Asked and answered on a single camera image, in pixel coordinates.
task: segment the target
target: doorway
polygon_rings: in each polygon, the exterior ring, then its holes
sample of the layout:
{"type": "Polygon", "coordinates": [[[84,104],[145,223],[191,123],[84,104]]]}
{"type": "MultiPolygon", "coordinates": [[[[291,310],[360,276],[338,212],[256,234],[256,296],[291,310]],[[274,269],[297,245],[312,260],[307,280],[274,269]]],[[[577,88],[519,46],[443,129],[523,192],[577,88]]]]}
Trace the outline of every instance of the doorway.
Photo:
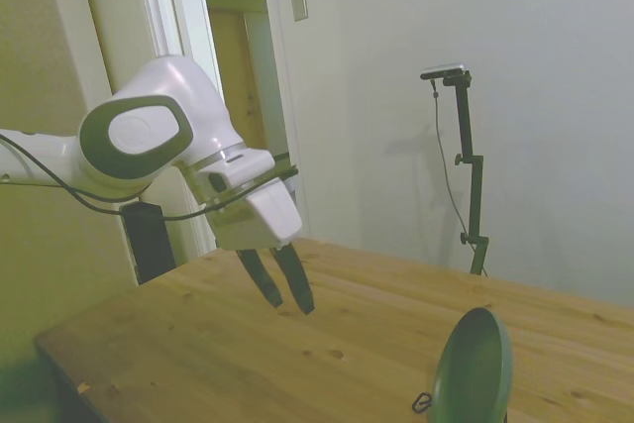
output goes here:
{"type": "Polygon", "coordinates": [[[247,147],[288,158],[266,0],[205,0],[221,90],[247,147]]]}

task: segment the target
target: white wall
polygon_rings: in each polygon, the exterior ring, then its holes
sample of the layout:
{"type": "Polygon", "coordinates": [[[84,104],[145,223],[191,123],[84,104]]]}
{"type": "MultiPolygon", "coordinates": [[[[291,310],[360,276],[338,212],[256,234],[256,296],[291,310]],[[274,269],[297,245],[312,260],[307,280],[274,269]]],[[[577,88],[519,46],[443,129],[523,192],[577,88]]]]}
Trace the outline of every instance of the white wall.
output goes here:
{"type": "MultiPolygon", "coordinates": [[[[76,134],[110,96],[88,1],[0,0],[0,12],[0,128],[76,134]]],[[[60,189],[0,185],[0,220],[0,421],[48,423],[55,392],[34,338],[134,287],[132,263],[120,220],[60,189]]]]}
{"type": "MultiPolygon", "coordinates": [[[[308,0],[300,23],[278,1],[314,235],[469,269],[417,74],[464,61],[489,273],[634,303],[631,0],[308,0]]],[[[450,176],[467,215],[469,168],[450,176]]]]}
{"type": "Polygon", "coordinates": [[[245,24],[258,84],[268,150],[274,155],[288,153],[288,140],[281,108],[275,54],[268,14],[246,12],[245,24]]]}

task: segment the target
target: door frame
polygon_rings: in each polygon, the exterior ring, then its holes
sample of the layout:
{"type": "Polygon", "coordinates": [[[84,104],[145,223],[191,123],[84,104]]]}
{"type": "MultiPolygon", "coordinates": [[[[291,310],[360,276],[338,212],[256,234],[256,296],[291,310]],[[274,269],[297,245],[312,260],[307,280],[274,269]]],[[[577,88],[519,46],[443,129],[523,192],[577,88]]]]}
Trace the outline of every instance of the door frame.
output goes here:
{"type": "MultiPolygon", "coordinates": [[[[184,6],[182,0],[145,0],[148,12],[148,20],[153,40],[158,54],[185,54],[192,57],[192,47],[187,33],[186,24],[180,28],[178,17],[184,19],[184,6]]],[[[218,59],[213,48],[213,34],[205,0],[201,0],[201,8],[204,9],[205,29],[210,46],[211,60],[213,62],[212,79],[217,84],[222,95],[222,83],[218,69],[218,59]]],[[[301,156],[297,141],[297,129],[294,114],[294,99],[290,87],[290,67],[287,61],[282,18],[279,9],[279,0],[266,0],[268,8],[268,19],[275,54],[279,92],[281,96],[282,112],[286,129],[286,139],[288,141],[288,152],[291,160],[301,171],[301,156]]],[[[310,220],[308,213],[308,203],[306,200],[306,188],[303,177],[300,174],[293,177],[294,187],[297,197],[297,208],[302,216],[302,235],[310,236],[310,220]]],[[[196,210],[197,204],[193,202],[192,211],[196,210]]],[[[209,226],[205,217],[192,219],[195,241],[200,255],[214,250],[215,241],[209,231],[209,226]]]]}

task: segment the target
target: black mount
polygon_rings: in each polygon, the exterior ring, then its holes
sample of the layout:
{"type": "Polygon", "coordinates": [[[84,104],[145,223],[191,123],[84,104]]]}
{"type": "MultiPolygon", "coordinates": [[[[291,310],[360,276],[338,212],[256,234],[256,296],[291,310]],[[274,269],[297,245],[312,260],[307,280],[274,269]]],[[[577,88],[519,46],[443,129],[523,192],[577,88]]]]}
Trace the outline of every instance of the black mount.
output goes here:
{"type": "Polygon", "coordinates": [[[463,245],[470,243],[474,245],[474,260],[472,261],[471,274],[482,274],[484,268],[484,258],[488,248],[488,237],[483,237],[479,233],[479,219],[482,204],[482,170],[484,167],[484,157],[474,156],[474,144],[472,142],[472,124],[469,115],[468,88],[472,84],[472,76],[468,70],[460,74],[443,78],[445,86],[456,88],[456,100],[458,102],[458,122],[460,125],[460,140],[463,153],[456,156],[456,165],[468,163],[472,166],[472,191],[471,206],[469,209],[469,234],[464,232],[460,235],[463,245]]]}

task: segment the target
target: black cable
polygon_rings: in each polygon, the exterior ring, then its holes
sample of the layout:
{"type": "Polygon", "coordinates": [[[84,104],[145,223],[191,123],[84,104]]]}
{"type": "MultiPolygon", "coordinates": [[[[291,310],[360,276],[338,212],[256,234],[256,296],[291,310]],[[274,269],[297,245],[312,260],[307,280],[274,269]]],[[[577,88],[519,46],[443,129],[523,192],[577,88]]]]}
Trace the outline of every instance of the black cable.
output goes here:
{"type": "MultiPolygon", "coordinates": [[[[458,219],[460,220],[460,224],[463,227],[465,236],[467,236],[469,233],[467,232],[467,226],[465,225],[465,220],[463,220],[463,216],[461,215],[460,210],[458,210],[458,206],[456,205],[456,200],[454,199],[454,192],[452,191],[452,187],[449,183],[449,174],[447,172],[447,160],[445,159],[445,150],[443,149],[443,142],[440,139],[440,127],[438,125],[438,96],[439,94],[438,94],[438,91],[436,90],[436,81],[432,79],[431,83],[432,83],[432,88],[434,88],[434,103],[436,108],[436,139],[438,140],[438,148],[440,149],[440,157],[443,160],[443,171],[445,172],[445,183],[447,184],[447,191],[449,192],[449,198],[452,201],[452,205],[454,207],[454,210],[456,211],[456,215],[458,215],[458,219]]],[[[472,248],[472,251],[475,253],[476,248],[474,247],[474,245],[469,243],[469,246],[472,248]]],[[[482,267],[482,272],[484,273],[486,277],[488,277],[488,273],[486,272],[486,269],[484,269],[484,267],[482,267]]]]}
{"type": "MultiPolygon", "coordinates": [[[[79,203],[81,203],[84,207],[92,210],[93,212],[103,213],[105,215],[115,215],[115,216],[118,216],[118,217],[123,217],[123,216],[126,215],[125,212],[121,212],[119,210],[110,210],[110,209],[107,209],[107,208],[101,208],[101,207],[97,207],[97,206],[93,205],[92,203],[90,203],[87,200],[85,200],[80,194],[86,195],[86,196],[91,197],[91,198],[96,198],[97,200],[102,200],[102,198],[98,197],[98,195],[94,195],[94,194],[92,194],[90,192],[85,192],[83,190],[75,189],[75,188],[69,186],[66,182],[64,182],[61,178],[59,178],[52,170],[50,170],[43,163],[41,163],[29,151],[24,149],[22,146],[20,146],[15,141],[7,138],[5,135],[0,134],[0,140],[4,141],[9,146],[11,146],[14,149],[18,150],[28,160],[30,160],[37,167],[39,167],[46,175],[48,175],[50,178],[52,178],[61,188],[63,188],[66,192],[68,192],[70,195],[72,195],[72,197],[75,200],[77,200],[79,203]]],[[[273,174],[267,180],[258,182],[256,184],[254,184],[254,185],[242,190],[241,192],[237,193],[233,197],[230,197],[230,198],[228,198],[228,199],[226,199],[226,200],[224,200],[222,202],[215,203],[213,205],[210,205],[208,207],[203,208],[202,210],[198,210],[197,212],[189,213],[187,215],[179,215],[179,216],[172,216],[172,217],[162,217],[162,219],[165,222],[178,222],[178,221],[181,221],[181,220],[189,220],[190,218],[194,218],[194,217],[198,217],[200,215],[204,215],[207,212],[213,212],[213,211],[216,211],[216,210],[220,210],[221,208],[226,207],[227,205],[235,202],[236,200],[240,200],[245,195],[249,195],[251,192],[253,192],[257,188],[260,188],[262,185],[264,185],[267,182],[270,182],[271,180],[274,180],[275,178],[280,178],[282,180],[285,180],[285,179],[287,179],[289,177],[292,177],[293,175],[296,175],[297,173],[298,173],[297,168],[295,166],[292,166],[291,168],[288,168],[288,169],[285,169],[285,170],[282,170],[280,172],[277,172],[277,173],[273,174]]],[[[116,199],[116,200],[117,201],[119,201],[119,200],[127,201],[127,199],[116,199]]],[[[156,217],[157,217],[157,215],[148,214],[148,218],[155,219],[156,217]]]]}

